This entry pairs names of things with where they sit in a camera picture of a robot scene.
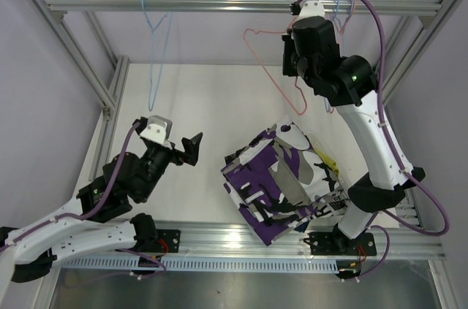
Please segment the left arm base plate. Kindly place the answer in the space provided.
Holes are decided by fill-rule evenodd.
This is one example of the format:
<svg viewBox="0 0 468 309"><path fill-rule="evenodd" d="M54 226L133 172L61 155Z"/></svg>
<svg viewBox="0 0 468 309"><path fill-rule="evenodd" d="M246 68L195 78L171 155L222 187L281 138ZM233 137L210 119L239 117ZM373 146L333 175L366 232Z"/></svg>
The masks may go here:
<svg viewBox="0 0 468 309"><path fill-rule="evenodd" d="M157 239L151 251L157 253L178 253L181 244L181 231L178 229L158 229Z"/></svg>

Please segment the navy blue denim trousers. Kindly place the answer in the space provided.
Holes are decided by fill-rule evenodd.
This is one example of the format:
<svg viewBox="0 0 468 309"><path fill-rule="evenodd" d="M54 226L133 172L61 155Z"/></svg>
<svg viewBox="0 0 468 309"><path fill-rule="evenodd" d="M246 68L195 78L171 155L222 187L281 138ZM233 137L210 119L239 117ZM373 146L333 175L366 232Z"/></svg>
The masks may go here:
<svg viewBox="0 0 468 309"><path fill-rule="evenodd" d="M307 230L308 223L302 223L301 225L295 227L295 231L304 233Z"/></svg>

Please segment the blue hanger with navy trousers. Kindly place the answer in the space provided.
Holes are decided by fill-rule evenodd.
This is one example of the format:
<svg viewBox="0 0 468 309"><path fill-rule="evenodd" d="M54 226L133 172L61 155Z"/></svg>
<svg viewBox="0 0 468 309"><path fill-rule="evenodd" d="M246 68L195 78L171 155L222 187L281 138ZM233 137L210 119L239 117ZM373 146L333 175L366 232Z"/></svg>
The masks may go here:
<svg viewBox="0 0 468 309"><path fill-rule="evenodd" d="M355 11L355 0L350 0L350 8L348 10L347 16L344 19L343 23L339 23L339 36L340 36L340 45L341 45L341 51L344 52L345 46L344 46L344 33L346 31L346 27L349 24L351 18L353 17Z"/></svg>

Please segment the blue hanger with black trousers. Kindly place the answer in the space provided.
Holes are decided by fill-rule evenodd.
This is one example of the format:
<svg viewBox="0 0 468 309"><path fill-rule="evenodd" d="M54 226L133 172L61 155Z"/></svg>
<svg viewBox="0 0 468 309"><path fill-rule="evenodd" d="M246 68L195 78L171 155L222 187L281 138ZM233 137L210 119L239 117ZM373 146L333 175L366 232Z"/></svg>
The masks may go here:
<svg viewBox="0 0 468 309"><path fill-rule="evenodd" d="M333 13L331 15L331 22L334 24L336 30L340 34L342 34L342 32L343 32L343 23L339 19L339 16L338 16L338 11L339 11L339 8L340 8L340 0L335 0L335 3L336 3L336 8L333 10Z"/></svg>

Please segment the light blue wire hanger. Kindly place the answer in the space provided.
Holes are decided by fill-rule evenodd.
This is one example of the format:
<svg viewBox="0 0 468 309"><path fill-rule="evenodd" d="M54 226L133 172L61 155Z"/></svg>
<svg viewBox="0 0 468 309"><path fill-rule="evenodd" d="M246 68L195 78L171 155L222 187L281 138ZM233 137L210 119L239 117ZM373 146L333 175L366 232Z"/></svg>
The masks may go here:
<svg viewBox="0 0 468 309"><path fill-rule="evenodd" d="M153 23L147 8L146 0L140 0L141 10L145 17L146 23L151 32L151 57L148 73L148 100L147 108L149 112L154 110L156 98L159 92L159 87L162 79L162 73L165 65L167 49L169 46L170 33L173 24L173 14L166 12L156 23ZM166 23L167 28L164 37L162 49L158 51L158 31L160 27Z"/></svg>

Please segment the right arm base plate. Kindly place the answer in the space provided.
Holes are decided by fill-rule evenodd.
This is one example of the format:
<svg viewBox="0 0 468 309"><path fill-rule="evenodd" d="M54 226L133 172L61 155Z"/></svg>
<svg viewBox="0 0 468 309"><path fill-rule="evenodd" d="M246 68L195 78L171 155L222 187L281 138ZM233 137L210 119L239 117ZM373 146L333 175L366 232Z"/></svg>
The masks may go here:
<svg viewBox="0 0 468 309"><path fill-rule="evenodd" d="M357 256L359 251L364 251L367 256L377 255L374 235L370 232L353 240L333 232L310 232L303 243L309 246L314 256Z"/></svg>

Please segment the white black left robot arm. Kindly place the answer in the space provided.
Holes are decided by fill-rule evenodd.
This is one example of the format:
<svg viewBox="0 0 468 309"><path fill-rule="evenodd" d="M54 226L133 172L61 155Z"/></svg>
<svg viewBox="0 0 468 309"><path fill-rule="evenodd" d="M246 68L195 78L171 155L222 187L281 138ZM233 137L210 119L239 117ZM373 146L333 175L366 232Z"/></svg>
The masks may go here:
<svg viewBox="0 0 468 309"><path fill-rule="evenodd" d="M58 210L23 228L1 228L4 286L35 281L55 266L101 251L142 256L170 250L151 215L140 213L119 224L112 221L129 212L133 202L146 202L170 164L196 165L203 136L183 138L183 150L165 138L143 133L139 137L146 146L142 156L122 148L102 168L102 175Z"/></svg>

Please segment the purple camouflage trousers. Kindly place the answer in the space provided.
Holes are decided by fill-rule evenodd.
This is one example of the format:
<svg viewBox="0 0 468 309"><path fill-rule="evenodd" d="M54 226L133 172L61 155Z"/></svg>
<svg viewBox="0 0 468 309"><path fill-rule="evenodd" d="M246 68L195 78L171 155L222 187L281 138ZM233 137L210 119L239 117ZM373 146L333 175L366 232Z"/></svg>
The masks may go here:
<svg viewBox="0 0 468 309"><path fill-rule="evenodd" d="M314 201L331 192L346 192L339 176L288 117L225 156L224 162L224 188L266 246L314 220Z"/></svg>

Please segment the yellow trousers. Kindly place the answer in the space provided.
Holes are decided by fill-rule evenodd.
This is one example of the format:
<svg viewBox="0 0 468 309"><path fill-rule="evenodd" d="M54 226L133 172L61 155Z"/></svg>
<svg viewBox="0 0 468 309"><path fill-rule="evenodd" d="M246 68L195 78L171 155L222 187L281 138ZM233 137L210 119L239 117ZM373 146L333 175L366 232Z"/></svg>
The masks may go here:
<svg viewBox="0 0 468 309"><path fill-rule="evenodd" d="M339 175L339 168L337 166L336 161L329 156L327 153L322 152L321 150L316 151L317 155L322 159L322 161L331 169L334 171L336 175Z"/></svg>

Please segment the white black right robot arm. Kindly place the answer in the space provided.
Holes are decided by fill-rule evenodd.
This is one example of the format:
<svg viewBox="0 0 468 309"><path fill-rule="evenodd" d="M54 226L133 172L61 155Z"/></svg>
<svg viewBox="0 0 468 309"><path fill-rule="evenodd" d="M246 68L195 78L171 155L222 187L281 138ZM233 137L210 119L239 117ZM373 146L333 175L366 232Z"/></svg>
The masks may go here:
<svg viewBox="0 0 468 309"><path fill-rule="evenodd" d="M332 231L333 246L351 253L371 217L395 207L405 191L425 178L405 159L385 115L378 111L378 81L362 56L341 56L331 21L320 16L295 21L282 35L283 74L301 77L337 110L352 132L368 172L347 191L350 206Z"/></svg>

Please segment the newsprint patterned trousers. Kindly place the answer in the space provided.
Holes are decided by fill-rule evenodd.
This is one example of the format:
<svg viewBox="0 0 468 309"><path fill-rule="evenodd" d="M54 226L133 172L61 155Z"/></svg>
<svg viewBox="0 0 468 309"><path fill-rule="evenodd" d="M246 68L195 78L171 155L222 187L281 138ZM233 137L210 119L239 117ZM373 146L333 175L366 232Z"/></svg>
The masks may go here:
<svg viewBox="0 0 468 309"><path fill-rule="evenodd" d="M313 202L312 206L314 207L314 212L312 214L312 219L344 215L349 205L350 198L347 192L335 191L325 194Z"/></svg>

